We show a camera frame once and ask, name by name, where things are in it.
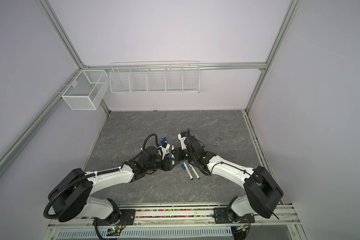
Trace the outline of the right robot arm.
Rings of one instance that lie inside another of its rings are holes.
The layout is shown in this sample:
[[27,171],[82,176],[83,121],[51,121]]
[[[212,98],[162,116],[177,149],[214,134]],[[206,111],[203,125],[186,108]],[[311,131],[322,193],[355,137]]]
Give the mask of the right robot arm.
[[284,192],[266,168],[244,167],[225,160],[206,151],[201,142],[187,132],[178,134],[178,139],[181,146],[175,149],[176,158],[188,162],[206,176],[221,176],[245,190],[244,196],[233,198],[225,208],[228,221],[237,223],[253,213],[266,219],[274,215]]

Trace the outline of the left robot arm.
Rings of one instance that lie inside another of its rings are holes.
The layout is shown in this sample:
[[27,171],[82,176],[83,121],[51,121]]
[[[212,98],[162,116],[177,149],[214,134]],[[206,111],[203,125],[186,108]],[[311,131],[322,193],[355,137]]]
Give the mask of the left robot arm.
[[43,216],[68,222],[76,217],[89,217],[117,224],[122,213],[113,199],[97,199],[92,195],[111,186],[135,182],[158,170],[170,171],[178,163],[167,150],[147,147],[121,166],[94,172],[72,170],[48,195]]

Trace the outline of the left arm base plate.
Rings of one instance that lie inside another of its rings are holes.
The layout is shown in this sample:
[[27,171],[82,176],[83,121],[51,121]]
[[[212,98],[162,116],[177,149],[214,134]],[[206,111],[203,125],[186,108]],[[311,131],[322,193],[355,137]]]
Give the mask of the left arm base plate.
[[93,226],[130,226],[134,224],[136,209],[119,210],[105,220],[94,219]]

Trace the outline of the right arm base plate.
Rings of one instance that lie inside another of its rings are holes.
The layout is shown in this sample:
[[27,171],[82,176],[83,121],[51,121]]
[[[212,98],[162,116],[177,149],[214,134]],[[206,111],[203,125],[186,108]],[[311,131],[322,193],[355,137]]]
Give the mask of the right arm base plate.
[[242,217],[227,208],[214,208],[213,218],[216,224],[253,224],[255,218],[253,214],[246,214]]

